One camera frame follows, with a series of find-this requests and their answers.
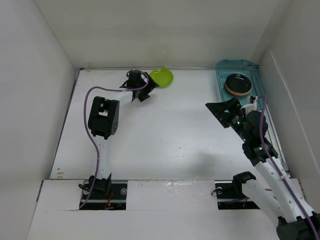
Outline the green plate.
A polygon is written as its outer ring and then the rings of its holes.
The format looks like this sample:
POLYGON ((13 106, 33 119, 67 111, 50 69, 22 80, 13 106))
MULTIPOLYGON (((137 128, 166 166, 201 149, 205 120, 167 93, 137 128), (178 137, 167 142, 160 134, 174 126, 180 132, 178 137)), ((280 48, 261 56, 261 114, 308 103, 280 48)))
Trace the green plate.
POLYGON ((166 88, 173 82, 174 75, 167 68, 157 68, 152 70, 149 75, 157 83, 159 88, 166 88))

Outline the cream plate small flowers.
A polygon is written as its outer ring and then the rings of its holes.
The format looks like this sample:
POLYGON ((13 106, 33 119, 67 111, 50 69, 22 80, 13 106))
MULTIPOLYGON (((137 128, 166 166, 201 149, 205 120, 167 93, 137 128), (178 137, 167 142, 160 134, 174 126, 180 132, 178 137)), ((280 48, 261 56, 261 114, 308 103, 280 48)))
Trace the cream plate small flowers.
POLYGON ((244 97, 244 96, 247 96, 252 90, 252 88, 250 88, 248 91, 241 93, 241 92, 232 91, 227 86, 224 86, 224 89, 229 95, 231 95, 233 97, 244 97))

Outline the black plate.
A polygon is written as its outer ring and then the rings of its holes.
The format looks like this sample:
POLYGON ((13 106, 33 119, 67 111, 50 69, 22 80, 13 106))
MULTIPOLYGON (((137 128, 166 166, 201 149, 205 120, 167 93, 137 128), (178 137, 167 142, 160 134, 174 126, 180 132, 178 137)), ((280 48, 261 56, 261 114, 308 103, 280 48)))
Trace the black plate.
POLYGON ((248 77, 242 74, 230 74, 224 83, 230 90, 237 93, 245 93, 252 88, 252 83, 248 77))

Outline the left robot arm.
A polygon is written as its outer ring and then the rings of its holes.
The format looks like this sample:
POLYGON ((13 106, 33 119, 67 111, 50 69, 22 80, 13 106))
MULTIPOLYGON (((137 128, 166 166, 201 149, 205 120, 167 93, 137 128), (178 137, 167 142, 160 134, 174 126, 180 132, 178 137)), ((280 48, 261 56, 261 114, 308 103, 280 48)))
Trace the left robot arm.
POLYGON ((138 99, 140 102, 150 97, 159 85, 145 71, 132 69, 126 73, 127 80, 119 89, 108 89, 101 86, 91 87, 85 95, 83 104, 83 122, 86 134, 96 150, 94 174, 85 185, 79 187, 88 192, 86 200, 91 195, 107 198, 112 192, 112 173, 109 161, 109 138, 118 130, 120 107, 138 99), (112 98, 95 96, 91 103, 90 113, 87 113, 87 103, 91 92, 102 90, 112 93, 112 98))

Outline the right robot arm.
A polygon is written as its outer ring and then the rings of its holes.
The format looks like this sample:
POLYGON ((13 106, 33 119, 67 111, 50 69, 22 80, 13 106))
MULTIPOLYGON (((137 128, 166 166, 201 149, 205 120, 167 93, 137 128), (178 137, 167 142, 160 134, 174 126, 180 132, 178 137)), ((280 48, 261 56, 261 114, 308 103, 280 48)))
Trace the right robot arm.
POLYGON ((270 187, 267 191, 249 171, 233 176, 231 191, 251 199, 272 221, 280 240, 318 240, 320 215, 299 193, 284 170, 278 153, 265 137, 267 97, 257 110, 257 96, 241 105, 237 98, 209 102, 206 107, 224 128, 232 128, 243 141, 242 150, 270 187))

